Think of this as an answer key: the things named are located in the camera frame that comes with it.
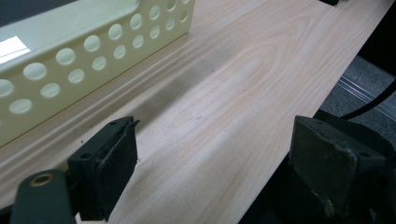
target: white plastic basket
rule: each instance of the white plastic basket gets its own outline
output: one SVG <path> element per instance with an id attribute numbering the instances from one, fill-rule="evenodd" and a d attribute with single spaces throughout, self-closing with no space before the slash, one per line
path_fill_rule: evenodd
<path id="1" fill-rule="evenodd" d="M 0 29 L 0 146 L 187 33 L 194 0 L 80 0 Z"/>

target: light wood grain surface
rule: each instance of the light wood grain surface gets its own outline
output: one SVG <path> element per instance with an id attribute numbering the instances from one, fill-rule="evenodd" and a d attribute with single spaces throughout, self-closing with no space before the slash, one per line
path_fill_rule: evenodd
<path id="1" fill-rule="evenodd" d="M 0 148 L 0 206 L 107 122 L 139 161 L 111 223 L 236 223 L 393 0 L 196 0 L 191 31 Z"/>

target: black mechanical part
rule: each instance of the black mechanical part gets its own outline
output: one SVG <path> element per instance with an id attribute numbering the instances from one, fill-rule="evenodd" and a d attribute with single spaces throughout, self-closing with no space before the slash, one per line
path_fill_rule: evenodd
<path id="1" fill-rule="evenodd" d="M 358 223 L 396 223 L 391 144 L 372 130 L 319 112 L 296 117 L 290 164 L 328 216 Z"/>
<path id="2" fill-rule="evenodd" d="M 285 157 L 249 207 L 240 224 L 344 224 L 336 215 L 327 217 L 324 206 L 296 174 Z"/>
<path id="3" fill-rule="evenodd" d="M 1 223 L 76 223 L 108 220 L 137 163 L 133 117 L 108 123 L 69 159 L 69 170 L 24 179 L 15 204 L 0 210 Z"/>
<path id="4" fill-rule="evenodd" d="M 76 223 L 64 173 L 48 170 L 24 179 L 18 187 L 11 223 Z"/>
<path id="5" fill-rule="evenodd" d="M 339 0 L 319 0 L 320 2 L 335 6 L 338 4 Z"/>
<path id="6" fill-rule="evenodd" d="M 81 220 L 108 220 L 137 162 L 132 118 L 108 123 L 68 160 Z"/>

